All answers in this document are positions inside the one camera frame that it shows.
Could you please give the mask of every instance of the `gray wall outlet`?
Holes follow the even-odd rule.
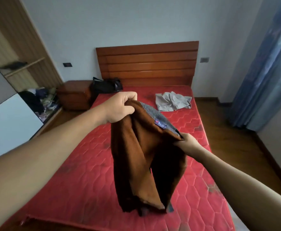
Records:
[[[209,62],[209,58],[200,58],[200,63],[207,63]]]

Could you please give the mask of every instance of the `clothing label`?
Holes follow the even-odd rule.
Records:
[[[167,125],[163,122],[161,122],[160,120],[156,119],[154,121],[154,124],[156,124],[157,126],[161,127],[162,129],[166,129],[167,128]]]

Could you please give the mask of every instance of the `bed frame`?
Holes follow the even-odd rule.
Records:
[[[103,79],[124,86],[189,85],[199,41],[96,48]]]

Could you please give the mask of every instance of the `red mattress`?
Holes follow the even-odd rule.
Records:
[[[138,93],[138,100],[156,108],[155,93],[174,91],[192,96],[188,86],[125,87]],[[93,106],[110,97],[99,95]],[[163,112],[181,132],[191,133],[210,150],[194,99],[191,109]],[[234,230],[227,202],[214,190],[204,167],[188,157],[188,166],[172,198],[174,212],[122,212],[113,176],[110,124],[89,133],[50,181],[23,207],[29,217],[95,230]]]

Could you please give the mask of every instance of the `curtain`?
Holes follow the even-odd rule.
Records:
[[[281,6],[229,111],[233,126],[260,130],[281,108]]]

